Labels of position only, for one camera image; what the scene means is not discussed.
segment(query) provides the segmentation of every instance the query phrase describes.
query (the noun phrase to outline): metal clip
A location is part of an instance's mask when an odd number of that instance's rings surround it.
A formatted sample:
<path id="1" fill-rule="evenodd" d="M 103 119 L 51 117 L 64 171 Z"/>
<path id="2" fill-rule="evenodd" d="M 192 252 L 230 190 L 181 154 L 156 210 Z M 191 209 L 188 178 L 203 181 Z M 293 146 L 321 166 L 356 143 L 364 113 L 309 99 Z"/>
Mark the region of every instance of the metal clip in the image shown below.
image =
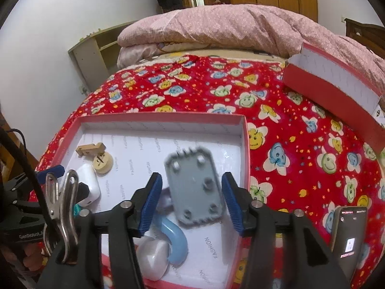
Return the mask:
<path id="1" fill-rule="evenodd" d="M 78 235 L 74 224 L 74 205 L 78 183 L 79 178 L 74 170 L 66 173 L 61 192 L 59 192 L 57 178 L 52 173 L 49 172 L 45 178 L 45 199 L 49 215 L 64 241 L 62 263 L 74 261 L 74 254 L 76 254 L 78 246 Z M 43 241 L 47 252 L 52 255 L 56 243 L 52 236 L 49 236 L 47 225 L 44 226 Z"/>

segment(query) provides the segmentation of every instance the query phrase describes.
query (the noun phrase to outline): metal screw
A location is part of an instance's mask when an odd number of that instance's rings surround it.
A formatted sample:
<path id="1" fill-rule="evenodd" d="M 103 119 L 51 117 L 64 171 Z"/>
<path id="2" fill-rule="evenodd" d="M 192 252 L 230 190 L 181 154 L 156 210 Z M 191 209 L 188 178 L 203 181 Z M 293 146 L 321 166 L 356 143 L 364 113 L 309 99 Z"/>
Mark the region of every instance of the metal screw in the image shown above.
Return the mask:
<path id="1" fill-rule="evenodd" d="M 261 208 L 261 207 L 263 207 L 263 202 L 261 202 L 261 201 L 259 201 L 259 200 L 253 200 L 253 201 L 251 202 L 251 206 L 252 206 L 253 208 Z"/>
<path id="2" fill-rule="evenodd" d="M 214 182 L 212 181 L 212 179 L 210 177 L 206 177 L 203 180 L 203 188 L 205 190 L 212 190 L 213 187 L 214 187 Z"/>
<path id="3" fill-rule="evenodd" d="M 121 203 L 121 208 L 130 208 L 132 206 L 132 202 L 127 200 L 127 201 L 123 201 Z"/>
<path id="4" fill-rule="evenodd" d="M 294 215 L 297 217 L 302 217 L 305 215 L 305 213 L 303 212 L 303 210 L 300 210 L 299 208 L 297 208 L 296 210 L 294 210 Z"/>
<path id="5" fill-rule="evenodd" d="M 203 155 L 198 155 L 197 160 L 199 165 L 203 165 L 205 163 L 205 158 Z"/>
<path id="6" fill-rule="evenodd" d="M 191 219 L 191 212 L 189 210 L 184 210 L 184 217 L 188 220 Z"/>
<path id="7" fill-rule="evenodd" d="M 210 211 L 210 213 L 218 213 L 218 207 L 216 206 L 216 204 L 214 204 L 214 203 L 211 204 L 209 211 Z"/>
<path id="8" fill-rule="evenodd" d="M 177 161 L 173 162 L 173 170 L 174 170 L 174 172 L 177 172 L 180 170 L 180 165 Z"/>
<path id="9" fill-rule="evenodd" d="M 79 215 L 80 215 L 81 217 L 86 217 L 89 213 L 90 213 L 90 211 L 89 211 L 88 209 L 85 208 L 85 209 L 83 209 L 83 210 L 80 211 Z"/>

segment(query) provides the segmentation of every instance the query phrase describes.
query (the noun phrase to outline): smartphone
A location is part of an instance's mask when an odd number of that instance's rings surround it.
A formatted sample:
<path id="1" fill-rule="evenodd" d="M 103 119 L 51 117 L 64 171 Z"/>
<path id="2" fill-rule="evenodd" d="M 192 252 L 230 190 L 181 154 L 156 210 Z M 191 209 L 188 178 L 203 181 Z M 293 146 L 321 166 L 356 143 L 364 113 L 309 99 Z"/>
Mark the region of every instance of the smartphone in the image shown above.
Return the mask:
<path id="1" fill-rule="evenodd" d="M 359 260 L 367 217 L 364 206 L 340 206 L 334 212 L 331 250 L 349 282 Z"/>

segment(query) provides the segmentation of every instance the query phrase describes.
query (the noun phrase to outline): teal object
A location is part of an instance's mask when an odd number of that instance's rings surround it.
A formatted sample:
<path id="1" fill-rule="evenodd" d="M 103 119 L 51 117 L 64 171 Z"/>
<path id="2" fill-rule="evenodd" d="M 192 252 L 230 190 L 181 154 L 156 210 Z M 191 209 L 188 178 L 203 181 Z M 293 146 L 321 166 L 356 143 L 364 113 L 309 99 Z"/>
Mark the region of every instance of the teal object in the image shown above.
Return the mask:
<path id="1" fill-rule="evenodd" d="M 80 207 L 79 204 L 74 205 L 74 217 L 78 216 L 82 208 Z"/>

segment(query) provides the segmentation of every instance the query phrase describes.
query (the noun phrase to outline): white power adapter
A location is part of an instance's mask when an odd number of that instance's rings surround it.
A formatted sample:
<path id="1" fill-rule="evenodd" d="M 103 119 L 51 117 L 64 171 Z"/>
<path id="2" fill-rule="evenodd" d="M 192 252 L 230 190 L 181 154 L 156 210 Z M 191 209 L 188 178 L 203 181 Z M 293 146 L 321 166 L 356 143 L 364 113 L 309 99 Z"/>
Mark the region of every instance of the white power adapter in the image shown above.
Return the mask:
<path id="1" fill-rule="evenodd" d="M 79 182 L 85 183 L 90 190 L 88 197 L 78 203 L 81 207 L 87 207 L 100 197 L 100 188 L 96 172 L 92 164 L 89 163 L 83 164 L 76 172 L 79 177 Z"/>

